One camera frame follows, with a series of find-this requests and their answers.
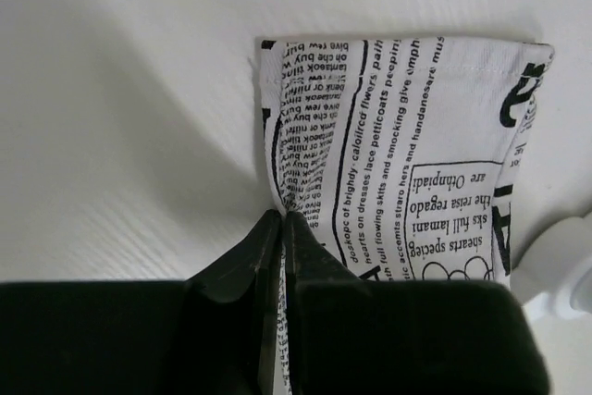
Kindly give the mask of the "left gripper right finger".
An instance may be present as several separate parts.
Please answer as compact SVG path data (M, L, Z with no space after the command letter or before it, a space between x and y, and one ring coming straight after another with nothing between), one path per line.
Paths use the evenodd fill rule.
M504 286L360 279L294 212L283 245L294 393L549 393L543 356Z

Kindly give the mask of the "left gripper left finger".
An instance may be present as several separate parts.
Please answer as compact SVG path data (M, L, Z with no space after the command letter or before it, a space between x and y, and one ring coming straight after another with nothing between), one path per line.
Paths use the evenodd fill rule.
M281 215L187 282L175 338L178 394L270 394L277 341Z

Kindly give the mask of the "newspaper print trousers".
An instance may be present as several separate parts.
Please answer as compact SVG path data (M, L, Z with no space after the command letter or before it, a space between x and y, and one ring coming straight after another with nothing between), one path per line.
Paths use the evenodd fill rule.
M512 188L554 56L475 37L262 41L266 169L284 222L303 215L363 280L511 292ZM296 394L282 247L279 340Z

